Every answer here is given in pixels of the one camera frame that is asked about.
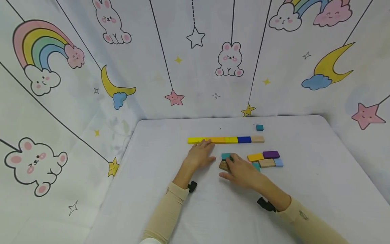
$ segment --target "pink cloud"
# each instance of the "pink cloud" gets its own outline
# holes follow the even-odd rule
[[[352,16],[349,0],[333,0],[330,1],[324,8],[324,11],[317,15],[314,20],[314,25],[334,26],[339,22],[348,20]]]
[[[76,67],[81,67],[84,64],[84,52],[81,49],[78,49],[76,46],[72,47],[71,45],[65,45],[65,53],[68,56],[68,64],[73,69]]]

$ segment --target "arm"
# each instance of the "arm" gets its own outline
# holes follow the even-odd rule
[[[304,243],[348,243],[332,227],[258,172],[252,164],[235,153],[232,154],[232,158],[234,162],[226,159],[232,174],[220,173],[220,176],[244,188],[253,189],[267,198],[276,208],[277,215],[293,226]]]
[[[176,177],[169,183],[165,194],[154,210],[142,236],[142,243],[166,244],[175,228],[181,206],[188,196],[188,183],[193,173],[209,165],[215,157],[208,157],[214,143],[202,141],[192,146]]]

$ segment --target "light blue block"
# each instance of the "light blue block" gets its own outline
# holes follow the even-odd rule
[[[275,167],[283,167],[283,162],[281,159],[274,159],[274,162],[275,162]]]
[[[252,165],[257,169],[257,171],[260,172],[260,164],[259,163],[252,163]]]
[[[264,126],[263,125],[256,125],[256,130],[263,131],[264,130]]]

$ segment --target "left hand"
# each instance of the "left hand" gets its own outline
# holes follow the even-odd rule
[[[188,152],[186,159],[184,159],[183,165],[192,168],[194,171],[209,165],[216,159],[215,157],[209,157],[214,145],[210,139],[194,144]]]

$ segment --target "blue cloud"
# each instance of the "blue cloud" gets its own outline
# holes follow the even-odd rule
[[[310,79],[306,79],[302,82],[302,86],[309,88],[312,91],[320,88],[325,88],[332,83],[329,77],[324,75],[313,75]]]
[[[123,106],[123,101],[127,98],[126,93],[115,93],[112,96],[112,99],[114,100],[114,108],[118,110],[120,107]]]

